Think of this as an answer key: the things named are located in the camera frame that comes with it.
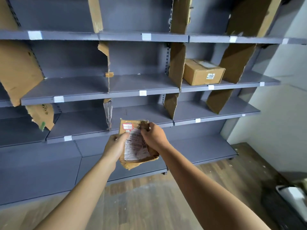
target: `right hand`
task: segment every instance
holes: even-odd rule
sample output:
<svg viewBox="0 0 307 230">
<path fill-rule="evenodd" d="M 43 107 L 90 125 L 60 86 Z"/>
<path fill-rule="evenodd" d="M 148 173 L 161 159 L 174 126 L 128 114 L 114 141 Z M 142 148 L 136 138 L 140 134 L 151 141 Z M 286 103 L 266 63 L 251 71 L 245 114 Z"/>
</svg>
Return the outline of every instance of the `right hand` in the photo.
<svg viewBox="0 0 307 230">
<path fill-rule="evenodd" d="M 170 145 L 161 127 L 154 123 L 149 123 L 150 130 L 141 129 L 141 134 L 145 142 L 157 152 Z"/>
</svg>

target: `white tape on shelf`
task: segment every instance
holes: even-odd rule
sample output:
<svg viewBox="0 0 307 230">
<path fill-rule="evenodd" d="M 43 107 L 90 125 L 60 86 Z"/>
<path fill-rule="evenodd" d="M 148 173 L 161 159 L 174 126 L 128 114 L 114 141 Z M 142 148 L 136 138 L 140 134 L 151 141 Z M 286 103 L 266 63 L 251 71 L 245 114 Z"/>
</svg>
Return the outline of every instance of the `white tape on shelf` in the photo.
<svg viewBox="0 0 307 230">
<path fill-rule="evenodd" d="M 143 41 L 151 41 L 151 33 L 142 33 Z"/>
<path fill-rule="evenodd" d="M 54 100 L 54 103 L 64 102 L 64 97 L 63 96 L 54 96 L 53 100 Z"/>
<path fill-rule="evenodd" d="M 147 90 L 140 90 L 140 96 L 147 96 Z"/>
<path fill-rule="evenodd" d="M 28 31 L 29 39 L 30 40 L 40 40 L 43 39 L 40 31 Z"/>
<path fill-rule="evenodd" d="M 72 140 L 71 135 L 64 136 L 64 141 L 71 141 L 71 140 Z"/>
<path fill-rule="evenodd" d="M 282 44 L 288 44 L 289 38 L 283 38 L 282 39 Z"/>
<path fill-rule="evenodd" d="M 236 42 L 237 41 L 237 36 L 230 36 L 229 42 Z"/>
</svg>

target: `white wall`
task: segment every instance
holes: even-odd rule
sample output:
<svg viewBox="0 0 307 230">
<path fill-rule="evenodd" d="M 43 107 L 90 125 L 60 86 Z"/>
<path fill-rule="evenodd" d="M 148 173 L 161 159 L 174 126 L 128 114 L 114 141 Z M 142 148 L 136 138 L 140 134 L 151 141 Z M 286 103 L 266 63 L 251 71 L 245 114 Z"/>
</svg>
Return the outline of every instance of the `white wall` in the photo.
<svg viewBox="0 0 307 230">
<path fill-rule="evenodd" d="M 307 0 L 283 6 L 270 35 L 307 38 Z M 282 85 L 245 91 L 243 98 L 261 115 L 228 120 L 222 135 L 230 144 L 249 143 L 290 180 L 307 177 L 307 46 L 269 46 L 253 70 Z"/>
</svg>

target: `shelving unit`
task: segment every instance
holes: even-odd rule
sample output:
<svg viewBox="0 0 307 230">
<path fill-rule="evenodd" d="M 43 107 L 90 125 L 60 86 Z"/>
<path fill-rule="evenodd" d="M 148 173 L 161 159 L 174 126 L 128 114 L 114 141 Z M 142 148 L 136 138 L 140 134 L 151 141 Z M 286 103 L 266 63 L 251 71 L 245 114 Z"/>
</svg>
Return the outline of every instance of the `shelving unit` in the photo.
<svg viewBox="0 0 307 230">
<path fill-rule="evenodd" d="M 182 80 L 184 59 L 219 64 L 228 44 L 307 44 L 267 32 L 256 37 L 249 29 L 229 35 L 234 0 L 193 0 L 191 6 L 179 6 L 183 0 L 7 1 L 0 19 L 6 59 L 0 65 L 0 205 L 72 189 L 101 157 L 109 135 L 118 133 L 121 118 L 163 127 L 196 165 L 236 156 L 220 135 L 226 119 L 260 113 L 238 97 L 240 90 L 280 82 L 251 71 L 254 53 L 238 82 L 191 86 Z M 176 54 L 175 46 L 182 51 Z M 218 114 L 206 104 L 217 90 L 231 90 Z M 165 102 L 172 95 L 173 112 Z M 33 121 L 40 125 L 48 114 L 54 126 L 41 131 Z M 108 184 L 166 171 L 162 158 L 132 170 L 117 162 Z"/>
</svg>

